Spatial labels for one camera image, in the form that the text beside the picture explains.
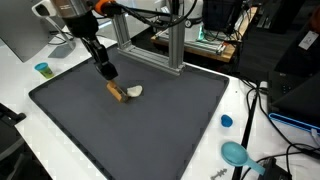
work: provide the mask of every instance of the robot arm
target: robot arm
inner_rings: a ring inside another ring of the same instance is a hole
[[[94,4],[87,0],[51,0],[59,16],[70,32],[80,38],[96,63],[98,72],[108,81],[118,76],[117,70],[109,62],[108,54],[96,37],[99,24],[92,14]]]

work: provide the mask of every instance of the gray mat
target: gray mat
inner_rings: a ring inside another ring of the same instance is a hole
[[[118,84],[142,85],[142,96],[118,103],[89,59],[30,97],[109,179],[180,179],[229,80],[190,67],[172,76],[115,46],[108,54]]]

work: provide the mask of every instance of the wire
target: wire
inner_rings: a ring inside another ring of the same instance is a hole
[[[239,30],[234,29],[234,32],[235,32],[235,34],[236,34],[237,37],[239,36],[238,40],[241,40],[241,39],[243,38],[243,36],[242,36],[242,34],[240,33]]]
[[[133,17],[137,18],[138,20],[140,20],[141,22],[143,22],[143,23],[145,23],[145,24],[148,24],[148,25],[150,25],[150,26],[152,26],[152,27],[155,27],[155,28],[169,28],[169,27],[173,27],[173,26],[175,26],[175,25],[177,25],[177,24],[180,24],[181,22],[185,21],[185,20],[189,17],[189,15],[192,13],[192,11],[194,10],[197,2],[198,2],[198,0],[195,0],[195,1],[193,2],[193,5],[192,5],[191,9],[189,10],[189,12],[188,12],[185,16],[182,16],[182,18],[181,18],[181,17],[178,18],[178,19],[177,19],[176,21],[174,21],[174,22],[170,22],[167,26],[161,26],[161,25],[155,24],[155,23],[147,20],[146,18],[142,17],[141,15],[139,15],[139,14],[138,14],[137,12],[135,12],[134,10],[131,10],[131,9],[129,9],[128,7],[126,7],[126,6],[122,5],[122,4],[118,4],[117,2],[113,2],[113,4],[122,7],[123,10],[125,10],[128,14],[132,15]]]
[[[218,38],[220,31],[218,31],[215,36],[212,34],[211,31],[208,31],[208,33],[204,33],[204,37],[205,37],[205,39],[206,39],[207,41],[215,41],[215,40],[224,41],[223,39]]]
[[[253,90],[256,90],[256,88],[250,89],[250,90],[247,92],[247,95],[246,95],[246,101],[247,101],[248,111],[250,111],[249,94],[250,94]]]
[[[249,86],[250,88],[255,88],[252,84],[250,84],[250,82],[248,82],[247,80],[244,79],[240,79],[240,81],[242,81],[245,85]]]
[[[319,153],[316,153],[315,151],[310,151],[310,149],[306,149],[306,148],[300,148],[297,147],[296,144],[292,143],[291,141],[288,140],[288,138],[286,138],[284,136],[284,134],[279,130],[279,128],[273,123],[273,121],[269,118],[269,116],[267,115],[267,113],[264,111],[264,109],[262,108],[262,103],[261,103],[261,96],[260,93],[258,94],[258,98],[259,98],[259,106],[261,111],[263,112],[263,114],[267,117],[267,119],[269,120],[270,124],[272,125],[272,127],[278,132],[278,134],[289,144],[292,145],[294,148],[298,149],[299,151],[302,151],[304,154],[313,157],[313,158],[319,158],[320,155]]]
[[[256,162],[257,162],[257,163],[260,163],[261,161],[267,160],[267,159],[272,158],[272,157],[275,158],[275,157],[286,156],[286,158],[287,158],[289,155],[303,154],[302,151],[289,153],[289,149],[290,149],[291,147],[293,147],[294,145],[311,147],[311,148],[312,148],[311,151],[317,151],[317,150],[319,150],[319,148],[314,148],[314,147],[309,146],[309,145],[307,145],[307,144],[295,143],[295,144],[292,144],[292,145],[288,146],[286,153],[278,154],[278,155],[273,155],[273,156],[267,156],[267,157],[264,157],[264,158],[259,159],[259,160],[256,161]],[[287,169],[288,169],[288,167],[289,167],[289,160],[288,160],[288,159],[286,160],[286,164],[287,164]],[[248,169],[243,173],[243,175],[242,175],[242,177],[241,177],[240,180],[244,180],[244,178],[246,177],[246,175],[248,174],[248,172],[249,172],[250,170],[251,170],[251,168],[248,168]]]
[[[182,1],[182,3],[183,3],[183,10],[182,10],[182,15],[184,15],[184,8],[185,8],[185,6],[184,6],[184,1]]]
[[[74,39],[74,36],[71,33],[69,33],[69,32],[63,32],[63,33],[71,36],[71,38],[69,39],[70,41],[72,41]],[[48,43],[48,44],[49,45],[54,45],[54,46],[59,46],[59,45],[62,45],[62,44],[67,42],[66,40],[64,40],[63,38],[61,38],[59,36],[55,36],[55,38],[62,40],[62,42],[60,42],[60,43]]]
[[[172,1],[171,0],[169,0],[168,1],[169,2],[169,6],[170,6],[170,20],[169,20],[169,23],[167,24],[167,27],[166,28],[168,28],[169,27],[169,25],[172,23],[172,20],[173,20],[173,7],[172,7]]]
[[[288,155],[293,155],[293,154],[302,154],[301,151],[299,152],[292,152],[292,153],[288,153]],[[275,157],[281,157],[281,156],[286,156],[287,153],[284,153],[284,154],[278,154],[278,155],[274,155],[274,156],[268,156],[268,157],[264,157],[262,159],[259,159],[258,161],[256,161],[257,163],[260,163],[261,161],[264,161],[264,160],[267,160],[269,158],[275,158]],[[240,180],[244,180],[244,178],[247,176],[248,172],[251,170],[251,168],[248,168],[242,175],[241,179]]]
[[[106,39],[109,39],[107,38],[106,36],[102,36],[102,35],[97,35],[98,37],[103,37],[103,38],[106,38]]]
[[[249,15],[248,11],[246,11],[246,14],[247,14],[247,17],[248,17],[248,22],[250,23],[251,15]]]

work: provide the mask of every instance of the black cable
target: black cable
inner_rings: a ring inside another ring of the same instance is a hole
[[[230,34],[228,37],[229,37],[230,39],[237,40],[237,38],[236,38],[236,37],[234,37],[234,36],[233,36],[233,34]]]
[[[69,32],[63,32],[63,33],[71,36],[71,38],[69,39],[70,41],[72,41],[74,39],[74,36],[71,33],[69,33]],[[48,44],[49,45],[54,45],[54,46],[59,46],[59,45],[62,45],[62,44],[67,42],[66,40],[64,40],[63,38],[61,38],[59,36],[55,36],[55,38],[62,40],[62,42],[60,42],[60,43],[48,43]]]
[[[170,20],[169,20],[169,23],[167,24],[167,27],[166,28],[168,28],[169,27],[169,25],[172,23],[172,21],[173,21],[173,5],[172,5],[172,2],[171,2],[171,0],[169,0],[168,1],[169,2],[169,6],[170,6]]]
[[[268,88],[259,88],[259,92],[264,95],[268,95]]]
[[[293,144],[291,144],[290,146],[288,146],[287,148],[287,151],[286,151],[286,165],[287,165],[287,171],[288,171],[288,174],[291,175],[291,172],[290,172],[290,168],[289,168],[289,150],[290,148],[293,146]]]
[[[184,16],[184,8],[185,8],[185,6],[184,6],[184,1],[183,1],[182,3],[183,3],[182,15]]]
[[[261,96],[260,94],[258,94],[258,99],[259,99],[259,106],[260,109],[262,111],[262,113],[267,117],[267,119],[269,120],[270,124],[272,125],[272,127],[279,133],[279,135],[289,144],[292,145],[294,148],[298,149],[299,151],[302,151],[304,154],[313,157],[315,159],[320,159],[320,154],[315,152],[315,151],[310,151],[310,149],[306,149],[306,148],[300,148],[297,147],[294,143],[292,143],[291,141],[288,140],[288,138],[286,138],[284,136],[284,134],[279,130],[279,128],[273,123],[273,121],[270,119],[270,117],[268,116],[268,114],[264,111],[264,109],[262,108],[262,103],[261,103]]]
[[[220,31],[218,31],[215,36],[212,34],[211,31],[208,31],[208,33],[204,33],[204,37],[205,37],[205,39],[206,39],[207,41],[209,41],[209,42],[210,42],[210,41],[215,41],[215,40],[224,41],[223,39],[218,38]]]
[[[248,111],[250,111],[249,94],[250,94],[253,90],[255,90],[255,89],[256,89],[256,88],[250,89],[250,90],[247,92],[247,94],[246,94],[246,101],[247,101]]]
[[[237,40],[239,40],[239,39],[240,39],[240,37],[239,37],[239,35],[238,35],[238,33],[237,33],[237,31],[236,31],[235,29],[233,30],[233,34],[235,34],[235,35],[236,35]]]
[[[301,151],[299,152],[292,152],[292,153],[288,153],[288,155],[293,155],[293,154],[302,154]],[[278,155],[274,155],[274,156],[268,156],[268,157],[264,157],[262,159],[259,159],[258,161],[256,161],[256,163],[260,163],[261,161],[264,161],[264,160],[267,160],[269,158],[272,158],[272,157],[281,157],[281,156],[286,156],[287,153],[284,153],[284,154],[278,154]],[[251,170],[251,168],[248,168],[242,175],[241,179],[240,180],[244,180],[244,178],[247,176],[248,172]]]
[[[317,150],[320,149],[320,148],[314,148],[314,147],[309,146],[309,145],[307,145],[307,144],[301,144],[301,143],[295,143],[295,145],[311,147],[311,148],[313,148],[313,149],[311,149],[311,151],[317,151]],[[264,158],[259,159],[258,161],[256,161],[256,163],[260,163],[261,161],[267,160],[267,159],[272,158],[272,157],[275,158],[275,157],[289,156],[289,155],[294,155],[294,154],[303,154],[303,152],[301,152],[301,151],[289,153],[289,152],[288,152],[289,147],[293,147],[293,145],[292,145],[292,146],[291,146],[291,145],[288,146],[286,153],[278,154],[278,155],[273,155],[273,156],[267,156],[267,157],[264,157]],[[242,177],[241,177],[240,180],[244,180],[244,178],[246,177],[246,175],[248,174],[248,172],[249,172],[250,170],[251,170],[251,168],[248,168],[248,169],[243,173],[243,175],[242,175]]]
[[[247,146],[248,146],[250,132],[251,132],[251,128],[252,128],[253,117],[254,117],[254,112],[256,109],[257,101],[258,101],[258,94],[259,94],[258,89],[259,89],[259,83],[257,83],[257,88],[254,88],[254,90],[256,91],[256,96],[253,98],[251,108],[249,110],[248,121],[246,124],[246,128],[245,128],[245,131],[243,134],[242,141],[241,141],[241,146],[243,146],[245,149],[247,149]],[[232,180],[238,180],[241,177],[241,172],[242,172],[242,167],[236,167],[233,172],[233,175],[232,175]]]
[[[247,82],[254,83],[255,85],[257,85],[252,79],[250,79],[247,76],[238,75],[237,78],[246,80]]]
[[[160,25],[158,25],[158,24],[155,24],[155,23],[147,20],[146,18],[142,17],[141,15],[139,15],[138,13],[136,13],[134,10],[131,10],[131,9],[129,9],[128,7],[126,7],[126,6],[122,5],[122,4],[118,4],[118,3],[116,3],[116,2],[114,2],[114,4],[120,6],[120,7],[123,8],[123,10],[125,10],[128,14],[132,15],[133,17],[137,18],[138,20],[142,21],[142,22],[145,23],[145,24],[148,24],[148,25],[150,25],[150,26],[152,26],[152,27],[155,27],[155,28],[169,28],[169,27],[173,27],[173,26],[175,26],[175,25],[177,25],[177,24],[180,24],[181,22],[185,21],[185,20],[189,17],[189,15],[192,13],[192,11],[193,11],[193,9],[195,8],[197,2],[198,2],[198,0],[195,0],[195,1],[193,2],[193,5],[192,5],[191,9],[189,10],[189,12],[188,12],[185,16],[183,16],[182,18],[180,17],[180,18],[178,18],[176,21],[169,23],[167,26],[160,26]]]
[[[249,15],[248,11],[246,11],[247,17],[248,17],[248,22],[250,23],[251,20],[251,15]]]
[[[252,84],[250,84],[250,82],[248,82],[248,81],[246,81],[244,79],[240,79],[240,81],[243,82],[245,85],[249,86],[250,88],[255,88]]]
[[[239,36],[238,40],[242,40],[243,36],[242,36],[242,34],[240,33],[240,31],[237,30],[237,29],[234,29],[234,31],[235,31],[235,33],[236,33],[236,36]]]

